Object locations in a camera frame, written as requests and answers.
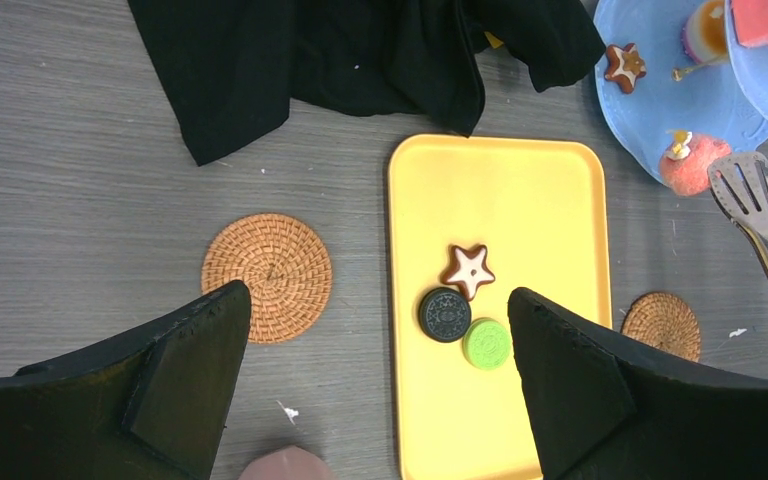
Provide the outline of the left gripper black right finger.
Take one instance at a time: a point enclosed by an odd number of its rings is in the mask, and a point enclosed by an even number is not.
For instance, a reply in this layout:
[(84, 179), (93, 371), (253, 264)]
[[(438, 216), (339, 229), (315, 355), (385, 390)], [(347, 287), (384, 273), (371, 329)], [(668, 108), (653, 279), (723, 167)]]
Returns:
[(547, 479), (768, 479), (768, 380), (691, 362), (519, 287), (514, 359)]

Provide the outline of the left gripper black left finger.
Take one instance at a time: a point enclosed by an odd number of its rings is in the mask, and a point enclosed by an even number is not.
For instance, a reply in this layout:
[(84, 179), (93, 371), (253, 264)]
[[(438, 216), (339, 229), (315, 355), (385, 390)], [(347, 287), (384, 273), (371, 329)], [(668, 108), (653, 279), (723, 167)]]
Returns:
[(0, 377), (0, 479), (206, 479), (248, 343), (234, 280)]

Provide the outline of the green round macaron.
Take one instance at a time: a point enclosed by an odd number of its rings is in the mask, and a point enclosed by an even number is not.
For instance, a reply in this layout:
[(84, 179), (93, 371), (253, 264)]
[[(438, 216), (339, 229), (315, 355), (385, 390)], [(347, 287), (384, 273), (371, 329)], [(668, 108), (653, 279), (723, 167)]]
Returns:
[(492, 371), (509, 358), (512, 340), (509, 331), (499, 321), (484, 317), (475, 320), (462, 339), (466, 360), (475, 368)]

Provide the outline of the pink mug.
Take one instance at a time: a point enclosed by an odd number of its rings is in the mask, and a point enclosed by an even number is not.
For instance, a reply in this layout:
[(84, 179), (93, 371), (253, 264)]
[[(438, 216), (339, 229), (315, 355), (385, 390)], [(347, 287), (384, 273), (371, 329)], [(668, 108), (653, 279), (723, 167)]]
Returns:
[(336, 475), (320, 457), (293, 445), (253, 460), (239, 480), (336, 480)]

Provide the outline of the metal tongs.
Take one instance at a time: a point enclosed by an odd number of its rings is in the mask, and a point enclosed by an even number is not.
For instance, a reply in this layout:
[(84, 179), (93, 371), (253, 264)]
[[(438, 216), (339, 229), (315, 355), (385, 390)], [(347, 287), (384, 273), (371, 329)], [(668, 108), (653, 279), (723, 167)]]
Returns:
[(733, 153), (715, 160), (707, 174), (717, 205), (746, 235), (768, 278), (768, 159)]

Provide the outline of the brown star cookie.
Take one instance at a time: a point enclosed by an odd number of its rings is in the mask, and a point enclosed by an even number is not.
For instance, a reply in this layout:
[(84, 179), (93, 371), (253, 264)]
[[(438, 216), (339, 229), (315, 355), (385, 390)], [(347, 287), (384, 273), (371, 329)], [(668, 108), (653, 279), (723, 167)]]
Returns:
[(455, 287), (468, 302), (472, 302), (481, 286), (493, 283), (495, 274), (487, 265), (488, 247), (476, 244), (472, 248), (449, 246), (449, 262), (440, 274), (443, 285)]
[(633, 93), (638, 80), (647, 74), (646, 63), (640, 56), (637, 44), (610, 44), (605, 55), (608, 67), (603, 75), (604, 79), (616, 83), (624, 94)]

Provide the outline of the yellow tray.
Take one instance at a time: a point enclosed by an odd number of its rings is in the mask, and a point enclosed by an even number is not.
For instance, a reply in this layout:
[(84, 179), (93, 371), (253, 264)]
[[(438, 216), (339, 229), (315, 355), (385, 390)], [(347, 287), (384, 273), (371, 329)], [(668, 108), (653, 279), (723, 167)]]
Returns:
[(472, 366), (460, 342), (423, 333), (418, 309), (440, 285), (453, 245), (483, 244), (495, 274), (471, 304), (506, 323), (527, 287), (604, 327), (612, 324), (605, 177), (574, 142), (416, 135), (388, 173), (393, 379), (405, 479), (541, 475), (513, 359)]

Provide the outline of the red round cake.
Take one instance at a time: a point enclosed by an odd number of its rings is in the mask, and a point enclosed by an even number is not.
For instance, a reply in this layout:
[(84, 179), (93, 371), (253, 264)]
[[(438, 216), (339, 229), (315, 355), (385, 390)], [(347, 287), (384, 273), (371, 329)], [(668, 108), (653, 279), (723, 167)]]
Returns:
[(671, 144), (659, 161), (664, 184), (678, 196), (695, 196), (710, 187), (707, 170), (717, 159), (732, 153), (723, 139), (689, 130), (670, 131)]

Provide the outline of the blue three-tier cake stand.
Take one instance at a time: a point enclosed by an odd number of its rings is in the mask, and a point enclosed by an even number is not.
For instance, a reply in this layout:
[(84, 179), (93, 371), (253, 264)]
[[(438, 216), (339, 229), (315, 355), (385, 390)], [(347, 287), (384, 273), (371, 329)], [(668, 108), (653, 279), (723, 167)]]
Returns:
[(768, 47), (746, 48), (736, 37), (735, 16), (724, 13), (730, 53), (726, 63), (704, 67), (677, 82), (675, 68), (691, 65), (682, 44), (686, 22), (699, 1), (601, 1), (594, 24), (606, 44), (638, 47), (648, 69), (624, 94), (605, 79), (607, 59), (595, 68), (597, 97), (618, 142), (654, 179), (671, 132), (687, 129), (726, 140), (736, 151), (768, 139)]

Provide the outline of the orange donut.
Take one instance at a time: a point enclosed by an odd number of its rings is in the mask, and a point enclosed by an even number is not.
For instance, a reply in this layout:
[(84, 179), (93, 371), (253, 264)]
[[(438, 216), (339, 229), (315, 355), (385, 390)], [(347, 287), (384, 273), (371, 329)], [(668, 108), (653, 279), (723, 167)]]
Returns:
[(703, 1), (688, 17), (682, 31), (685, 53), (696, 64), (728, 60), (723, 0)]

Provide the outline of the pink swirl roll cake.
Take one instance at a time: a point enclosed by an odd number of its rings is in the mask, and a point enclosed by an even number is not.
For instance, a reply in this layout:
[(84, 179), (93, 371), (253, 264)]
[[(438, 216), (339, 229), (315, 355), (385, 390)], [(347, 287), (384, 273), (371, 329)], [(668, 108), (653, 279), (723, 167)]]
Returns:
[(768, 47), (768, 0), (734, 0), (732, 13), (741, 46)]

